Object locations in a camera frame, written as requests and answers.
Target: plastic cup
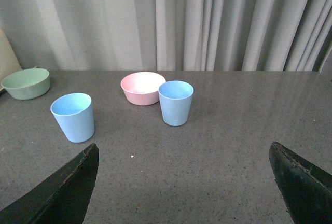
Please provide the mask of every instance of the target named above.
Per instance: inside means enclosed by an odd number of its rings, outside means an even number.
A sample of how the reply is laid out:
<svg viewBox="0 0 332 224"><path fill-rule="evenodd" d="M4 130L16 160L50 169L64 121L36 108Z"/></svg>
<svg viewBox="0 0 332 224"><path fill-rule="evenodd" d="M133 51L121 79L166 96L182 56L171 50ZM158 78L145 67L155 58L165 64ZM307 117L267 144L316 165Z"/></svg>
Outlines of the plastic cup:
<svg viewBox="0 0 332 224"><path fill-rule="evenodd" d="M94 134L92 99L85 93L71 93L55 100L51 112L69 141L81 143Z"/></svg>
<svg viewBox="0 0 332 224"><path fill-rule="evenodd" d="M159 87L162 118L166 124L177 127L187 122L193 87L184 81L172 80Z"/></svg>

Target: cup rim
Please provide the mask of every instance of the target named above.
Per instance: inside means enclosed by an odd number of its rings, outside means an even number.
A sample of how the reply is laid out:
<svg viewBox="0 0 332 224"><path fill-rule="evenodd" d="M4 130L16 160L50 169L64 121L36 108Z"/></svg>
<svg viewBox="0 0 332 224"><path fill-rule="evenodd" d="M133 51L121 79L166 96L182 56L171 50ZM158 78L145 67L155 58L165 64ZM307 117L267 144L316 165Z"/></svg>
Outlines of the cup rim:
<svg viewBox="0 0 332 224"><path fill-rule="evenodd" d="M76 95L77 95L77 94L80 94L80 95L87 96L87 97L89 98L89 101L90 101L90 102L89 102L89 105L88 105L87 107L85 107L84 109L82 109L81 111L78 111L78 112L73 113L73 114L57 114L57 113L55 113L55 112L53 111L52 108L53 108L53 106L54 106L54 104L55 104L56 102L58 102L59 100L63 99L64 97L68 97L68 96L73 95L73 94L76 94ZM50 110L51 110L51 112L52 112L55 116L73 116L73 115L79 114L79 113L83 112L84 110L86 110L86 109L91 105L91 103L92 103L92 98L91 98L90 95L88 95L88 94L86 94L86 93L69 93L69 94L63 95L63 96L57 98L55 101L53 101L53 103L51 104Z"/></svg>
<svg viewBox="0 0 332 224"><path fill-rule="evenodd" d="M163 95L163 94L160 92L160 88L161 88L162 86L164 86L164 85L166 85L166 84L171 84L171 83L174 83L174 82L181 82L181 83L185 83L185 84L189 85L189 86L190 86L190 89L191 89L191 93L190 93L187 97L183 97L183 98L175 99L175 98L167 97L167 96ZM166 81L165 83L163 83L162 85L160 85L160 87L158 88L158 93L159 93L159 95L163 96L163 97L166 98L166 99L170 99L170 100L174 100L174 101L180 101L180 100L187 99L187 98L189 98L189 97L191 97L191 96L193 95L194 91L195 91L195 90L193 89L193 86L192 86L191 84L189 84L189 83L187 83L187 82L185 82L185 81L182 81L182 80L170 80L170 81Z"/></svg>

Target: speckled surface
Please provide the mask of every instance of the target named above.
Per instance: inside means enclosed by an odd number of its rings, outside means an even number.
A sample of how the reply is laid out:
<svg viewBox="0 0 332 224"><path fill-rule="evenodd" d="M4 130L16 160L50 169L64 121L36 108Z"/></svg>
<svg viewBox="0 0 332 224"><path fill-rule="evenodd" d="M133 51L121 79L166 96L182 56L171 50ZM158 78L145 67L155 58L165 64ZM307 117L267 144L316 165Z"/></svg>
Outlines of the speckled surface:
<svg viewBox="0 0 332 224"><path fill-rule="evenodd" d="M131 72L51 72L45 95L0 95L0 209L91 143L100 165L84 223L293 223L268 159L273 141L332 173L332 83L316 72L158 72L190 83L186 124L129 103ZM92 97L94 136L69 142L50 112Z"/></svg>

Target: curtain fold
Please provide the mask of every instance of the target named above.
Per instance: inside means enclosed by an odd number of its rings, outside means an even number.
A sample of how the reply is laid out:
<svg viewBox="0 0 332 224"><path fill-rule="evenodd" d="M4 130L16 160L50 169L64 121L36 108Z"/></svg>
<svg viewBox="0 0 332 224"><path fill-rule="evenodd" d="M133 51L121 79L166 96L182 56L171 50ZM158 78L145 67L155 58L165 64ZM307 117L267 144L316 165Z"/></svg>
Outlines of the curtain fold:
<svg viewBox="0 0 332 224"><path fill-rule="evenodd" d="M331 8L332 0L0 0L0 27L23 68L322 71Z"/></svg>

